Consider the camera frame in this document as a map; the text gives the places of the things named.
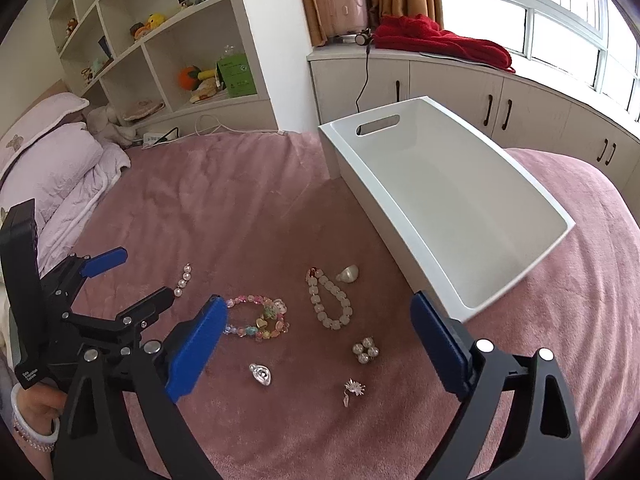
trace blue gripper pad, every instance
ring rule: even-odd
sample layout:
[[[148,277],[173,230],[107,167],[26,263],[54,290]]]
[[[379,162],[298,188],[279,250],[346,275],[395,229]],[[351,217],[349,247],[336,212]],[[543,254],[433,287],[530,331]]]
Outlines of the blue gripper pad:
[[[198,381],[226,326],[226,303],[213,296],[190,322],[191,331],[169,363],[169,379],[164,387],[175,403],[188,395]]]
[[[471,393],[471,354],[421,292],[411,300],[411,323],[438,373],[442,386],[462,400]]]
[[[111,251],[87,260],[82,266],[82,269],[80,269],[80,275],[85,278],[94,278],[109,269],[113,269],[113,267],[123,264],[127,261],[127,256],[127,250],[124,247],[112,249]]]

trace colorful beaded bracelet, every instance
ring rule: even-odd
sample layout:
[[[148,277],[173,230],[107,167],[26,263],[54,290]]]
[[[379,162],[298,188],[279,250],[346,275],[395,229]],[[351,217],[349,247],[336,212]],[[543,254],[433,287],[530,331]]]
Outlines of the colorful beaded bracelet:
[[[244,328],[238,328],[228,324],[223,333],[236,334],[240,337],[255,337],[258,341],[262,339],[271,339],[278,337],[281,333],[289,331],[289,323],[284,320],[287,312],[287,306],[280,298],[270,300],[265,296],[238,296],[232,300],[226,300],[226,307],[231,308],[239,303],[255,303],[262,306],[262,315],[255,320],[255,325],[248,325]],[[276,326],[273,330],[267,330],[268,319],[273,319]]]

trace butterfly embroidery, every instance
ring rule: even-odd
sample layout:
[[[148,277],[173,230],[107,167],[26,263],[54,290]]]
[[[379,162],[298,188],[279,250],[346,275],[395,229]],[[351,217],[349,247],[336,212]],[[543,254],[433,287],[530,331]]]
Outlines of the butterfly embroidery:
[[[24,139],[19,136],[19,135],[14,135],[14,138],[11,139],[6,146],[8,148],[13,148],[14,152],[18,152],[18,150],[20,149],[20,146],[22,146],[22,142],[24,141]]]

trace human hand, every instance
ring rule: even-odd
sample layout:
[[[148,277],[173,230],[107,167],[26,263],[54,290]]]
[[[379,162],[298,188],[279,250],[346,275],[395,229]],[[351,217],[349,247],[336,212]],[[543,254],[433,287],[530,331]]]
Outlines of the human hand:
[[[34,384],[28,390],[20,387],[16,395],[18,410],[33,431],[50,435],[51,423],[65,407],[66,393],[44,383]]]

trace lavender pillow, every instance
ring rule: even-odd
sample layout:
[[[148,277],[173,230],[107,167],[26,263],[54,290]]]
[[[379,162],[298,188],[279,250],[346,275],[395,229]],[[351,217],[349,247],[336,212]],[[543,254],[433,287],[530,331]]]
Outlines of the lavender pillow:
[[[56,128],[24,150],[5,177],[0,206],[9,211],[35,198],[38,234],[102,156],[102,146],[85,128],[84,123]]]
[[[58,126],[68,114],[79,112],[89,101],[69,92],[52,95],[25,113],[0,138],[0,179],[20,152]]]

